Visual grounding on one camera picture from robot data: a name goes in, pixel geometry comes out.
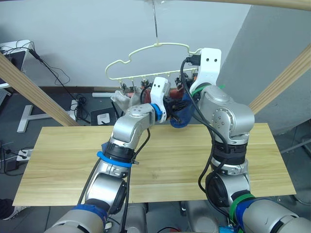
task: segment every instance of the white wall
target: white wall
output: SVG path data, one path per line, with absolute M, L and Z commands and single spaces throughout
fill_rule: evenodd
M 308 11 L 252 6 L 217 80 L 236 102 L 249 104 L 310 43 Z M 274 134 L 311 117 L 311 70 L 255 115 Z
M 219 48 L 224 62 L 249 8 L 230 3 L 157 1 L 159 40 L 186 43 L 192 50 Z M 117 81 L 105 78 L 104 69 L 114 60 L 125 60 L 131 51 L 156 42 L 152 5 L 143 0 L 0 2 L 0 43 L 19 39 L 34 41 L 43 59 L 63 68 L 71 76 L 67 85 L 118 86 Z M 177 70 L 186 56 L 183 48 L 152 49 L 135 55 L 132 64 L 112 68 L 110 74 Z M 42 77 L 37 70 L 28 70 L 28 75 L 38 85 L 54 85 L 50 75 Z

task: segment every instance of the white pipe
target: white pipe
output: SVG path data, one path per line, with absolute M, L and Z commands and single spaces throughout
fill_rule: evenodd
M 100 92 L 100 93 L 97 93 L 97 92 L 93 92 L 92 93 L 92 97 L 112 97 L 114 96 L 114 92 Z

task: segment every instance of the wooden beam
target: wooden beam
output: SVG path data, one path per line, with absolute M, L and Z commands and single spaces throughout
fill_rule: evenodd
M 0 53 L 0 78 L 63 126 L 79 126 L 66 111 Z
M 262 6 L 275 6 L 275 7 L 311 11 L 311 0 L 198 0 L 198 1 L 215 1 L 215 2 L 241 3 L 250 5 L 262 5 Z
M 285 70 L 257 96 L 249 107 L 253 113 L 258 113 L 267 106 L 287 87 L 292 85 L 301 75 L 311 68 L 311 44 L 309 44 Z

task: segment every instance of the power strip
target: power strip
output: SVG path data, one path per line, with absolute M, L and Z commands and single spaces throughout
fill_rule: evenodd
M 30 156 L 31 156 L 32 152 L 33 152 L 33 149 L 31 149 L 31 150 L 23 150 L 23 151 L 20 150 L 18 152 L 19 155 L 17 156 L 16 161 L 19 161 L 19 162 L 28 161 L 30 159 Z

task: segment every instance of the wooden table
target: wooden table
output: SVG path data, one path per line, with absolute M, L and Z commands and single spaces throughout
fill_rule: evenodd
M 43 127 L 13 205 L 75 205 L 97 160 L 96 152 L 111 131 L 111 126 Z M 132 168 L 130 202 L 205 199 L 197 180 L 209 156 L 210 141 L 202 125 L 153 126 L 149 142 L 138 155 L 140 164 Z M 253 195 L 295 194 L 266 123 L 255 124 L 246 157 Z

